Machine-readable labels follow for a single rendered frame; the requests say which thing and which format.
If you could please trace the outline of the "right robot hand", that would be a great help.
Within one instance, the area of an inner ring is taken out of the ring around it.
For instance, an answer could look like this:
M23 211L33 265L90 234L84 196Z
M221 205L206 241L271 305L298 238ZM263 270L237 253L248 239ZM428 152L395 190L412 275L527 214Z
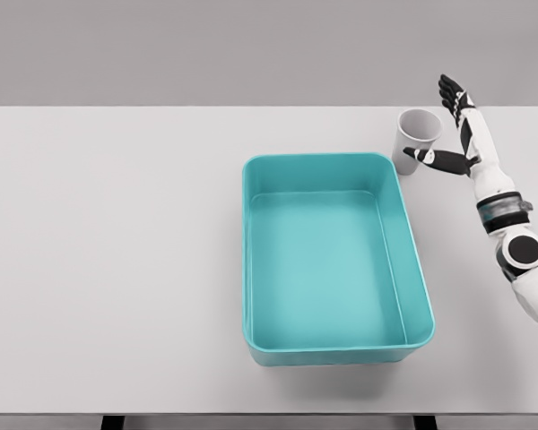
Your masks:
M440 75L438 87L441 104L455 120L463 152L405 146L398 154L404 155L407 160L458 176L470 176L472 167L477 164L498 162L490 130L467 90L445 74Z

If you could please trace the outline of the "white paper cup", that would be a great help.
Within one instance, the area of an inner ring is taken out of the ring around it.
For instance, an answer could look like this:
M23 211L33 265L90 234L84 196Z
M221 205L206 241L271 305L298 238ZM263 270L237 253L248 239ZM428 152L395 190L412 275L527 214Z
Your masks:
M442 134L443 125L438 116L422 108L409 108L400 113L396 121L392 161L396 172L409 176L419 162L404 153L406 147L428 150Z

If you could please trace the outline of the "teal plastic basket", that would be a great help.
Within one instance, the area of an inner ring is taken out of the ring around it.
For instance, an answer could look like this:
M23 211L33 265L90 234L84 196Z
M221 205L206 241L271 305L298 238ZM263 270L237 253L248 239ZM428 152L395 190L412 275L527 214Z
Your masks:
M259 155L242 170L242 332L261 366L394 363L436 322L395 166Z

